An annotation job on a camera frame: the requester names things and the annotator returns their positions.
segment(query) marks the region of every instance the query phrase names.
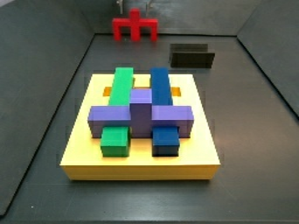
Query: gray enclosure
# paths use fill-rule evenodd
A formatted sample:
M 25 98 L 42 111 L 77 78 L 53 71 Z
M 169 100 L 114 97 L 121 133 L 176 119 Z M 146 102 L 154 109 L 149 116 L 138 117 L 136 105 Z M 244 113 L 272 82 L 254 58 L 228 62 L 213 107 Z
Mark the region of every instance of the gray enclosure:
M 265 0 L 237 38 L 299 115 L 297 11 L 297 0 Z
M 261 0 L 123 0 L 123 14 L 117 1 L 75 0 L 94 33 L 111 33 L 110 21 L 126 18 L 136 7 L 141 16 L 158 19 L 158 33 L 236 36 Z
M 71 0 L 0 8 L 0 214 L 14 195 L 93 32 Z
M 299 1 L 153 0 L 145 15 L 148 2 L 123 0 L 119 15 L 114 0 L 0 1 L 0 222 L 297 221 Z M 111 18 L 125 18 L 130 7 L 158 19 L 160 34 L 184 35 L 161 35 L 154 44 L 97 35 L 89 48 L 93 34 L 110 34 Z M 91 72 L 169 67 L 173 43 L 208 43 L 216 53 L 210 69 L 173 72 L 194 74 L 222 164 L 217 177 L 69 182 L 58 162 Z

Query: red stand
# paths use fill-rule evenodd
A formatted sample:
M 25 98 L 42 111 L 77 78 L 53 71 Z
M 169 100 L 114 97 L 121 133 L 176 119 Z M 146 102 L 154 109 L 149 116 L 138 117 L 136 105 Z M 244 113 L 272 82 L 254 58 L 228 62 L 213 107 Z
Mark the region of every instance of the red stand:
M 129 18 L 113 18 L 111 20 L 113 26 L 113 36 L 114 40 L 121 39 L 119 27 L 127 26 L 130 27 L 130 39 L 131 41 L 140 40 L 140 27 L 150 27 L 150 40 L 156 41 L 156 30 L 157 30 L 157 19 L 154 18 L 140 18 L 138 9 L 131 9 L 129 11 Z

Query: dark green block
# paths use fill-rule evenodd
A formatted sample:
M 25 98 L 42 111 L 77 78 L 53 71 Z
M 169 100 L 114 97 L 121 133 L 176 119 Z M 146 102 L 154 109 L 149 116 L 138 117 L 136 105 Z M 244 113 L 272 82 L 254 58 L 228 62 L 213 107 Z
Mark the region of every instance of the dark green block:
M 107 105 L 127 105 L 133 86 L 133 68 L 117 67 L 109 94 Z
M 102 129 L 99 139 L 102 157 L 127 157 L 127 134 L 127 127 L 105 127 Z

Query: yellow base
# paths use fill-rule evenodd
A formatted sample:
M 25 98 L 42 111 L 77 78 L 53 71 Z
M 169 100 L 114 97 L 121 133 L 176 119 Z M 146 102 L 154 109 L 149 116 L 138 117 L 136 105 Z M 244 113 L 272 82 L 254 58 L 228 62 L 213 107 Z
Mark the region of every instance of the yellow base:
M 170 74 L 180 88 L 173 105 L 189 105 L 193 113 L 190 138 L 180 139 L 178 157 L 152 157 L 152 139 L 130 139 L 129 157 L 102 157 L 99 139 L 90 138 L 89 107 L 107 105 L 105 88 L 113 74 L 93 74 L 69 136 L 59 167 L 73 180 L 212 179 L 220 166 L 201 101 L 190 74 Z M 149 75 L 134 74 L 134 88 L 149 88 Z

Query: purple block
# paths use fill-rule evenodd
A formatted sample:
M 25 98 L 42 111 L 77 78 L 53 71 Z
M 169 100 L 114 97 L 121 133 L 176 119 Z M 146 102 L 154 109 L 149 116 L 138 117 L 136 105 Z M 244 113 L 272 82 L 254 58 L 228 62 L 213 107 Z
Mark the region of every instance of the purple block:
M 105 126 L 129 126 L 127 106 L 91 106 L 87 112 L 87 126 L 93 138 L 101 136 Z
M 152 125 L 178 127 L 178 136 L 189 137 L 192 132 L 193 115 L 190 106 L 153 106 Z
M 131 89 L 129 103 L 152 103 L 152 89 L 150 88 Z
M 129 100 L 131 138 L 148 138 L 152 133 L 152 89 L 131 89 Z

